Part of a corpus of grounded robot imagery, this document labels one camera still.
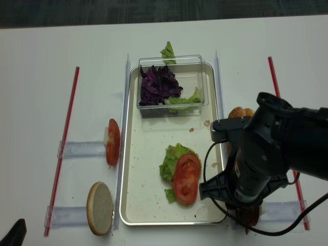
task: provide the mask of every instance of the green lettuce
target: green lettuce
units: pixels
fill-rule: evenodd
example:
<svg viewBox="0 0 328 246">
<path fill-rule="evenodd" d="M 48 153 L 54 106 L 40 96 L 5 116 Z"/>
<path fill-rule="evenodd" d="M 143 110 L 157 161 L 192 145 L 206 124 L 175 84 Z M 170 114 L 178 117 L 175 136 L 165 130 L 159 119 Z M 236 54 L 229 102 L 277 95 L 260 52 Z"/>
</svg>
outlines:
<svg viewBox="0 0 328 246">
<path fill-rule="evenodd" d="M 187 153 L 196 155 L 199 160 L 199 156 L 194 151 L 182 146 L 179 143 L 177 143 L 175 147 L 172 145 L 167 147 L 163 164 L 159 166 L 159 174 L 161 175 L 162 179 L 166 181 L 173 181 L 175 166 L 180 157 Z"/>
<path fill-rule="evenodd" d="M 168 99 L 164 99 L 164 103 L 166 105 L 169 104 L 196 104 L 200 103 L 200 90 L 195 87 L 194 94 L 189 98 L 180 98 L 180 97 L 174 97 L 170 96 Z"/>
<path fill-rule="evenodd" d="M 162 57 L 174 57 L 174 52 L 171 43 L 168 41 L 165 49 L 161 51 Z M 176 64 L 175 60 L 164 60 L 166 65 Z"/>
<path fill-rule="evenodd" d="M 173 202 L 177 201 L 177 199 L 174 195 L 173 189 L 165 189 L 164 191 L 165 191 L 166 198 L 168 199 L 169 203 L 173 203 Z"/>
</svg>

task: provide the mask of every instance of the red straw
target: red straw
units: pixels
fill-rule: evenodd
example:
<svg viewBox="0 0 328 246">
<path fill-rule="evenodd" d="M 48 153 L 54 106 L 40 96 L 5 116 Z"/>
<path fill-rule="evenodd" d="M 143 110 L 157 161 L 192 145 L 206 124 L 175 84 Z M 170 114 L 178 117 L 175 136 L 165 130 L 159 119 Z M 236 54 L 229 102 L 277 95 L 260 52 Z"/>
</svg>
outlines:
<svg viewBox="0 0 328 246">
<path fill-rule="evenodd" d="M 273 61 L 272 61 L 271 56 L 268 57 L 268 61 L 269 61 L 269 66 L 270 66 L 270 71 L 271 71 L 271 76 L 272 76 L 272 81 L 273 81 L 273 86 L 275 88 L 276 96 L 280 98 L 278 81 L 277 81 L 275 67 L 273 66 Z M 296 178 L 297 174 L 295 171 L 293 171 L 293 175 L 294 175 L 294 178 Z M 298 200 L 300 203 L 301 211 L 303 212 L 305 210 L 305 207 L 304 207 L 304 203 L 303 203 L 303 194 L 302 194 L 301 184 L 299 181 L 296 182 L 296 191 L 297 191 L 297 196 L 298 196 Z M 307 223 L 307 219 L 305 219 L 303 224 L 304 224 L 305 230 L 310 229 L 310 225 Z"/>
<path fill-rule="evenodd" d="M 72 113 L 72 108 L 73 108 L 73 101 L 74 101 L 74 95 L 75 95 L 75 90 L 76 90 L 77 78 L 78 78 L 79 71 L 80 71 L 80 67 L 76 67 L 74 82 L 73 82 L 73 87 L 72 87 L 72 92 L 71 92 L 71 99 L 70 99 L 70 103 L 68 105 L 68 111 L 67 111 L 67 116 L 66 116 L 64 133 L 63 133 L 63 138 L 61 139 L 61 142 L 66 141 L 66 137 L 67 137 L 67 133 L 68 133 L 68 126 L 70 124 L 70 118 L 71 118 L 71 113 Z M 53 187 L 52 187 L 52 194 L 51 194 L 51 200 L 50 200 L 50 209 L 48 211 L 49 220 L 46 224 L 47 226 L 45 228 L 45 233 L 44 233 L 45 237 L 47 237 L 49 235 L 49 231 L 50 231 L 52 210 L 53 210 L 53 206 L 55 204 L 56 191 L 57 191 L 57 186 L 58 186 L 58 180 L 59 180 L 59 174 L 60 174 L 60 168 L 61 167 L 62 167 L 62 158 L 58 158 L 57 169 L 56 169 L 56 174 L 55 174 L 55 180 L 53 182 Z"/>
</svg>

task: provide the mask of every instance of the red tomato slice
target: red tomato slice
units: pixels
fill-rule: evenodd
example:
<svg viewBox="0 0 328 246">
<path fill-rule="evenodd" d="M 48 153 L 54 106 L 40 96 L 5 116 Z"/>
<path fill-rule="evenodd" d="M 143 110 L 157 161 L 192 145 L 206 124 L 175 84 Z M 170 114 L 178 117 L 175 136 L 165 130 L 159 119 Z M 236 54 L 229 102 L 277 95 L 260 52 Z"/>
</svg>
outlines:
<svg viewBox="0 0 328 246">
<path fill-rule="evenodd" d="M 196 200 L 199 175 L 197 156 L 188 153 L 180 157 L 173 176 L 173 191 L 178 201 L 191 204 Z"/>
<path fill-rule="evenodd" d="M 106 147 L 106 161 L 108 165 L 115 166 L 118 161 L 121 136 L 117 122 L 114 119 L 109 120 L 108 137 L 109 139 Z"/>
</svg>

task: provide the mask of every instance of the black cable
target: black cable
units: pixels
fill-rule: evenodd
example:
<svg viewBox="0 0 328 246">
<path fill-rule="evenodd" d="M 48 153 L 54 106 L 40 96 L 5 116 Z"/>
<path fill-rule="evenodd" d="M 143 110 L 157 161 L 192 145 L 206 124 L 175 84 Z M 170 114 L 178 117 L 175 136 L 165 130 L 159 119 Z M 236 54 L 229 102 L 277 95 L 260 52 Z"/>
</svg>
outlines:
<svg viewBox="0 0 328 246">
<path fill-rule="evenodd" d="M 305 209 L 298 217 L 297 219 L 294 221 L 294 223 L 292 223 L 289 227 L 287 227 L 286 229 L 280 231 L 280 232 L 266 232 L 266 231 L 262 231 L 253 227 L 250 227 L 249 225 L 245 224 L 243 221 L 239 220 L 238 218 L 236 218 L 235 216 L 233 216 L 232 214 L 230 214 L 229 212 L 227 212 L 225 209 L 223 209 L 218 203 L 217 201 L 214 199 L 214 197 L 212 196 L 207 183 L 206 183 L 206 161 L 207 158 L 209 156 L 209 153 L 211 151 L 211 149 L 216 145 L 219 144 L 219 142 L 215 142 L 211 145 L 211 147 L 209 148 L 209 150 L 207 151 L 205 160 L 204 160 L 204 170 L 203 170 L 203 179 L 204 179 L 204 185 L 206 188 L 206 191 L 209 195 L 209 197 L 211 198 L 212 202 L 214 202 L 214 204 L 229 218 L 233 219 L 234 221 L 236 221 L 237 223 L 241 224 L 243 227 L 249 229 L 250 231 L 265 235 L 265 236 L 281 236 L 284 235 L 288 232 L 290 232 L 292 229 L 294 229 L 299 222 L 302 221 L 302 219 L 310 212 L 312 211 L 315 207 L 317 207 L 318 205 L 320 205 L 321 203 L 323 203 L 325 200 L 328 199 L 328 193 L 326 193 L 325 195 L 323 195 L 322 197 L 320 197 L 318 200 L 316 200 L 313 204 L 311 204 L 311 206 L 309 206 L 307 209 Z"/>
<path fill-rule="evenodd" d="M 300 175 L 301 175 L 301 173 L 300 172 L 297 172 L 296 178 L 294 179 L 294 181 L 293 182 L 288 182 L 287 185 L 293 185 L 293 184 L 295 184 L 298 181 Z"/>
<path fill-rule="evenodd" d="M 295 177 L 295 179 L 294 179 L 293 182 L 285 182 L 285 183 L 286 183 L 287 185 L 293 185 L 293 184 L 295 184 L 295 183 L 298 181 L 300 175 L 301 175 L 301 173 L 300 173 L 300 172 L 297 172 L 296 177 Z"/>
</svg>

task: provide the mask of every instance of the clear plastic container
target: clear plastic container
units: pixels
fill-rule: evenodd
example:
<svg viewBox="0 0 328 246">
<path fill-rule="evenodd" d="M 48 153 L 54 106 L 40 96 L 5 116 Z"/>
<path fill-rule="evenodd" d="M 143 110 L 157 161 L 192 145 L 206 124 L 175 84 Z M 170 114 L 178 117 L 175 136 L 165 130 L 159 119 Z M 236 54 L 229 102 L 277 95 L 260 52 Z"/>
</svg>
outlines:
<svg viewBox="0 0 328 246">
<path fill-rule="evenodd" d="M 142 82 L 140 68 L 142 67 L 143 72 L 147 73 L 148 69 L 152 66 L 155 66 L 156 69 L 158 67 L 164 67 L 166 65 L 165 61 L 168 60 L 174 60 L 176 62 L 176 64 L 167 66 L 170 71 L 175 74 L 179 86 L 183 87 L 179 98 L 190 98 L 194 94 L 196 88 L 198 88 L 200 92 L 200 102 L 191 104 L 140 106 Z M 138 72 L 137 108 L 143 118 L 199 115 L 202 106 L 208 104 L 205 63 L 200 55 L 169 58 L 142 58 L 139 60 Z"/>
</svg>

